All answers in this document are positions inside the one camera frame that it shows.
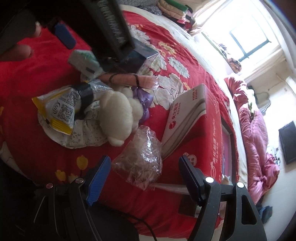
white plush toy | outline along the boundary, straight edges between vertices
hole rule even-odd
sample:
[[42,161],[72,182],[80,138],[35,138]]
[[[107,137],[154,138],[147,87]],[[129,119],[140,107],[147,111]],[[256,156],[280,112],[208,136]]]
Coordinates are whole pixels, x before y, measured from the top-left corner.
[[109,90],[100,97],[99,120],[102,131],[112,146],[122,146],[132,131],[138,129],[143,106],[133,99],[130,88]]

red logo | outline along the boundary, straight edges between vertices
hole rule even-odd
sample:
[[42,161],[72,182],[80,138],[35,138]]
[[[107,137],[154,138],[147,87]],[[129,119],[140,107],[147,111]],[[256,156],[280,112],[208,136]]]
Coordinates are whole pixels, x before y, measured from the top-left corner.
[[169,129],[173,129],[175,127],[175,125],[176,125],[176,122],[172,121],[168,127],[169,127]]

pink blanket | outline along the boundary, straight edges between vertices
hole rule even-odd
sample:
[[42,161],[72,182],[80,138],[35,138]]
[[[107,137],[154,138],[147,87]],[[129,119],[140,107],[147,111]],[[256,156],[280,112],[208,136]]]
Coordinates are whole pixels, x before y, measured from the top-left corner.
[[263,116],[257,106],[254,118],[248,108],[247,84],[236,74],[226,77],[225,82],[233,96],[239,114],[242,138],[247,155],[248,191],[256,204],[276,182],[279,167],[274,157],[266,153],[268,136]]

bed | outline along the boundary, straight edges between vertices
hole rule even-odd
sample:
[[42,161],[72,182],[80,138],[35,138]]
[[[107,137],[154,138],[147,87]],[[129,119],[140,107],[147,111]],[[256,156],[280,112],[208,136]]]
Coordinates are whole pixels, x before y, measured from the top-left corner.
[[[246,154],[238,114],[224,82],[223,68],[212,66],[202,46],[169,19],[136,7],[122,5],[121,8],[134,37],[161,53],[147,74],[158,75],[163,86],[154,93],[150,118],[144,124],[161,140],[170,103],[189,88],[206,84],[219,102],[221,115],[235,133],[237,179],[247,186]],[[73,35],[77,49],[89,49],[75,33]],[[78,83],[80,74],[67,64],[71,51],[47,30],[43,31],[40,41],[26,39],[23,42],[33,47],[34,57],[22,63],[0,64],[2,160],[36,183],[62,184],[83,176],[102,154],[115,158],[124,146],[114,149],[106,143],[101,147],[70,150],[46,136],[31,98]],[[178,178],[169,172],[170,164],[164,162],[160,182],[177,184]],[[196,219],[178,214],[180,200],[179,194],[163,190],[142,191],[113,171],[99,199],[103,204],[143,218],[157,237],[188,238]],[[144,225],[135,225],[140,234],[151,235]]]

floral bedspread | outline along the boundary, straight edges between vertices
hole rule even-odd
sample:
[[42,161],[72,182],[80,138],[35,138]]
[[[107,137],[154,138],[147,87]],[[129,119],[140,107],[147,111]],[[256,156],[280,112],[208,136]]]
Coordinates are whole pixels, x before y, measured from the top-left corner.
[[[160,87],[151,92],[154,100],[149,109],[150,118],[144,125],[154,130],[161,140],[170,104],[180,94],[203,83],[219,102],[222,117],[232,126],[229,99],[192,54],[166,29],[132,12],[125,12],[125,17],[132,35],[160,52],[147,72],[159,76]],[[79,36],[73,35],[77,49],[89,49]],[[10,151],[3,153],[1,150],[4,161],[13,163],[19,172],[36,183],[63,184],[83,176],[102,155],[109,155],[111,159],[118,156],[124,146],[116,148],[105,143],[72,150],[47,137],[39,125],[31,98],[78,83],[80,73],[67,63],[71,51],[49,31],[43,30],[38,42],[26,39],[23,43],[35,50],[31,59],[21,63],[0,63],[0,138],[2,147],[7,146]],[[196,148],[203,151],[202,145]],[[180,175],[171,175],[171,170],[177,169],[164,162],[159,181],[180,184]],[[99,201],[144,219],[157,237],[188,238],[196,219],[178,214],[181,198],[179,194],[163,190],[142,191],[111,171]],[[151,235],[145,225],[137,223],[136,227],[140,234]]]

